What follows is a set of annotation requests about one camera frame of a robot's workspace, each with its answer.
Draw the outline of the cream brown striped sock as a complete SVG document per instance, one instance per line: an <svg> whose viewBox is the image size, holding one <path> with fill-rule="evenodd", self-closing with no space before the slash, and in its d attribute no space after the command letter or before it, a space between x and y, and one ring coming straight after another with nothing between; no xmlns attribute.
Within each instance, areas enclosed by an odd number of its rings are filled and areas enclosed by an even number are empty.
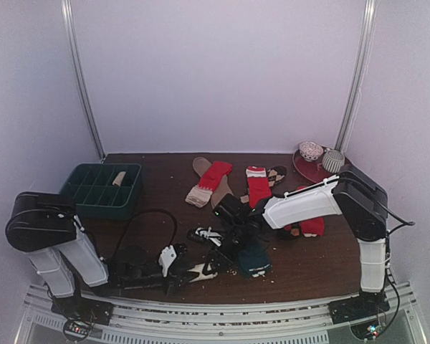
<svg viewBox="0 0 430 344"><path fill-rule="evenodd" d="M211 264L197 264L191 269L188 269L189 282L199 282L204 280L211 280L218 276L218 272L212 269Z"/></svg>

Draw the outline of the dark teal sock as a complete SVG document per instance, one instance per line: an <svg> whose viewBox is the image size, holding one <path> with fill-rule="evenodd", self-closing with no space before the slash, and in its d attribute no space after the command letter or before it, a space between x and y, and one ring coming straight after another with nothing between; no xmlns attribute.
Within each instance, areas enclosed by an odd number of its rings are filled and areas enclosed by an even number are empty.
<svg viewBox="0 0 430 344"><path fill-rule="evenodd" d="M256 278L272 268L267 248L258 241L252 241L237 255L237 269L245 278Z"/></svg>

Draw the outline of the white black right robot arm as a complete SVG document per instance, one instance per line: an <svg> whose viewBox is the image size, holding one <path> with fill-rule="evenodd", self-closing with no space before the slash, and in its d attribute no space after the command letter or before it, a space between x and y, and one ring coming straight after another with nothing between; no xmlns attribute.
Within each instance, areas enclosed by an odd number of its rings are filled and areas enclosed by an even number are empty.
<svg viewBox="0 0 430 344"><path fill-rule="evenodd" d="M341 215L360 247L360 295L353 301L353 310L368 316L380 305L386 281L386 204L386 192L355 166L346 166L338 175L298 191L266 195L253 207L227 193L213 212L228 229L214 244L203 273L213 274L231 263L232 256L264 225L282 229L302 221Z"/></svg>

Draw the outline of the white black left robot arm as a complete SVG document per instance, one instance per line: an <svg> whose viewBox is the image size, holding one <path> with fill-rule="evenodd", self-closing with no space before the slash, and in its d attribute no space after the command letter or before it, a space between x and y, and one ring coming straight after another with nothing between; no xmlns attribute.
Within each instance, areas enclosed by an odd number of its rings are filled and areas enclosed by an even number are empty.
<svg viewBox="0 0 430 344"><path fill-rule="evenodd" d="M144 248L117 244L103 258L82 225L72 199L58 193L19 193L5 226L8 243L24 253L49 291L73 318L84 317L88 301L77 294L82 280L99 296L124 290L162 287L169 295L194 277L183 259L184 245L164 247L155 262Z"/></svg>

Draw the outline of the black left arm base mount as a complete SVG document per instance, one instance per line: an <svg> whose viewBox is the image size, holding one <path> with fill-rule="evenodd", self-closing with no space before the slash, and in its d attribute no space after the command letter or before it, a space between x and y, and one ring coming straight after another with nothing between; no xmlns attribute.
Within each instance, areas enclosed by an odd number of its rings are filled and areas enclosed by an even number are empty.
<svg viewBox="0 0 430 344"><path fill-rule="evenodd" d="M113 304L84 297L53 298L51 311L68 320L109 325Z"/></svg>

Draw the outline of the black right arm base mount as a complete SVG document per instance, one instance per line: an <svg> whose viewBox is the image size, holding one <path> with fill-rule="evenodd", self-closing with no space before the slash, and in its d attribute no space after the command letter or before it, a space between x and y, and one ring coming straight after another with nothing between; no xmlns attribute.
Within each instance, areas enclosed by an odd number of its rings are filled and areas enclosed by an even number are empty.
<svg viewBox="0 0 430 344"><path fill-rule="evenodd" d="M330 302L328 309L336 325L387 312L390 305L384 292L359 292L358 296Z"/></svg>

